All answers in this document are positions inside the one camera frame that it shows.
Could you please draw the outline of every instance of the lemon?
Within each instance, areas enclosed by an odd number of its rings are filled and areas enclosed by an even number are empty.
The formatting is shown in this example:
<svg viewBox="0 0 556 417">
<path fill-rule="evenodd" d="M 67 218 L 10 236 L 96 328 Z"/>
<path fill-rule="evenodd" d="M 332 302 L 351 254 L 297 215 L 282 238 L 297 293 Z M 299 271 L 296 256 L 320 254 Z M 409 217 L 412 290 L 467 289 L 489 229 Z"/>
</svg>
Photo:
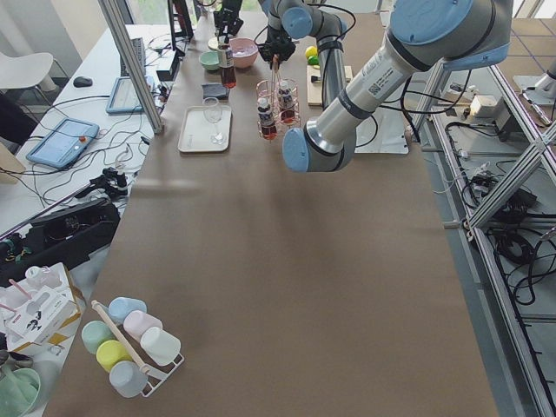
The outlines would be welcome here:
<svg viewBox="0 0 556 417">
<path fill-rule="evenodd" d="M 316 49 L 316 46 L 309 46 L 305 50 L 305 57 L 309 59 L 310 56 L 317 56 L 319 55 L 319 51 Z"/>
<path fill-rule="evenodd" d="M 319 64 L 319 57 L 318 56 L 310 56 L 307 60 L 309 65 L 318 65 Z"/>
</svg>

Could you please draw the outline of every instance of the yellow cup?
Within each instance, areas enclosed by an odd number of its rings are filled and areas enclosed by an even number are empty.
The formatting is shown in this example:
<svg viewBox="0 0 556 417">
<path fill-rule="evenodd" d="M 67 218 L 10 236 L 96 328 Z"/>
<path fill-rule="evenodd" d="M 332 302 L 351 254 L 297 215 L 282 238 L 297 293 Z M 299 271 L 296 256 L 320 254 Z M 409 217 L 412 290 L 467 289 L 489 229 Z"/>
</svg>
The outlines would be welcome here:
<svg viewBox="0 0 556 417">
<path fill-rule="evenodd" d="M 96 361 L 109 373 L 116 363 L 132 361 L 132 359 L 122 343 L 119 341 L 105 341 L 96 350 Z"/>
</svg>

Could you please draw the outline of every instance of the black cloth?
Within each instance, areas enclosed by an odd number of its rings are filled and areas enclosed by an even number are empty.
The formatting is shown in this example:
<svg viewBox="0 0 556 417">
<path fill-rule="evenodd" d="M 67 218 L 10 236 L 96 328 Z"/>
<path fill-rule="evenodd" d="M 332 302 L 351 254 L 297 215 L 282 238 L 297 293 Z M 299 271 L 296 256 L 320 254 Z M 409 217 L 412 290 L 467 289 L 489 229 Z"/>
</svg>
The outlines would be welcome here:
<svg viewBox="0 0 556 417">
<path fill-rule="evenodd" d="M 22 110 L 11 102 L 5 95 L 0 94 L 0 136 L 5 140 L 23 145 L 36 122 L 25 115 Z"/>
</svg>

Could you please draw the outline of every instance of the black mouse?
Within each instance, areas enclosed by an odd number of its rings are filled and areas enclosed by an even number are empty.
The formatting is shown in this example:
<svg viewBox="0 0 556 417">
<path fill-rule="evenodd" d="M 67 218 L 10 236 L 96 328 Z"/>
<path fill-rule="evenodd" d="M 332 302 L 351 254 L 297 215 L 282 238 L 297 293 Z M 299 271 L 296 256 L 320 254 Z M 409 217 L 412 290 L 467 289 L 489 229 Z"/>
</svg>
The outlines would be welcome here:
<svg viewBox="0 0 556 417">
<path fill-rule="evenodd" d="M 88 78 L 86 76 L 77 76 L 73 80 L 73 85 L 77 88 L 90 87 L 91 85 L 93 85 L 93 80 L 91 80 L 90 78 Z"/>
</svg>

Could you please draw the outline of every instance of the white plate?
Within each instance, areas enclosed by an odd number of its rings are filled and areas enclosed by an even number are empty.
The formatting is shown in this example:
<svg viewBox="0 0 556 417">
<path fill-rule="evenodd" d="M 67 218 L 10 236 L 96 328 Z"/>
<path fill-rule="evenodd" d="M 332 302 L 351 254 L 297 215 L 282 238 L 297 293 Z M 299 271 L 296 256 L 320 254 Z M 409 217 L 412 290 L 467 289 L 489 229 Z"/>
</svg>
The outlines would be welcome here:
<svg viewBox="0 0 556 417">
<path fill-rule="evenodd" d="M 223 152 L 228 148 L 232 124 L 231 107 L 222 104 L 222 119 L 218 122 L 218 129 L 226 135 L 226 140 L 221 145 L 210 141 L 210 136 L 216 133 L 215 126 L 207 122 L 202 110 L 203 106 L 189 107 L 185 110 L 182 131 L 177 143 L 180 152 Z"/>
</svg>

